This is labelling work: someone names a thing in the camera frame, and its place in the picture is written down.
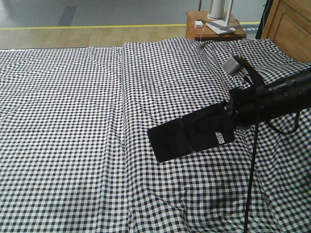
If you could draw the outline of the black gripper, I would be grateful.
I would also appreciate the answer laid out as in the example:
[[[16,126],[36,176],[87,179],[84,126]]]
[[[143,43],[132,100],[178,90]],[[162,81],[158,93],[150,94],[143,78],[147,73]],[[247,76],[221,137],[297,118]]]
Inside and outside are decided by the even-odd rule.
[[[200,132],[224,132],[270,119],[270,96],[266,86],[234,88],[225,115],[206,116],[196,121]]]

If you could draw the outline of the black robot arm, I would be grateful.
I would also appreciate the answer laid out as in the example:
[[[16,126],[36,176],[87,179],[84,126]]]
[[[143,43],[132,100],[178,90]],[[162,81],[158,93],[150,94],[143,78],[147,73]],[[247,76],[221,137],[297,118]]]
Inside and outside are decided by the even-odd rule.
[[[311,69],[307,68],[258,88],[231,89],[227,112],[203,117],[196,124],[203,132],[248,127],[311,107]]]

